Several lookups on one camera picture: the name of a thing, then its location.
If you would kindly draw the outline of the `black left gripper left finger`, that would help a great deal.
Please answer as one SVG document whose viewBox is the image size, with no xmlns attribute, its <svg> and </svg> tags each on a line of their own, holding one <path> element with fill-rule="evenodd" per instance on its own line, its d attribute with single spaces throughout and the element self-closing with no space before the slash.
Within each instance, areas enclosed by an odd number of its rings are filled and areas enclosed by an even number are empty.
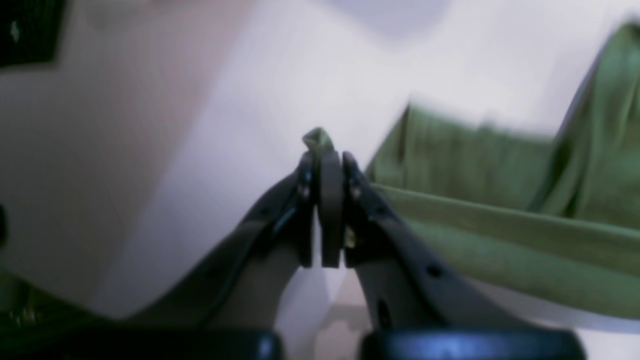
<svg viewBox="0 0 640 360">
<path fill-rule="evenodd" d="M 312 264 L 314 155 L 251 207 L 174 289 L 141 312 L 75 336 L 67 360 L 283 360 L 281 297 Z"/>
</svg>

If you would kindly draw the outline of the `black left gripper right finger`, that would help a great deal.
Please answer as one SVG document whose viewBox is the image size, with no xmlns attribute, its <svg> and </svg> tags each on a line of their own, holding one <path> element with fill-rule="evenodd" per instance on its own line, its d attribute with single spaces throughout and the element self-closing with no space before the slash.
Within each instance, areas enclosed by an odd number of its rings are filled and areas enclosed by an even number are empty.
<svg viewBox="0 0 640 360">
<path fill-rule="evenodd" d="M 349 152 L 318 157 L 322 264 L 354 269 L 373 330 L 360 360 L 583 360 L 568 330 L 500 308 L 449 267 L 398 216 Z"/>
</svg>

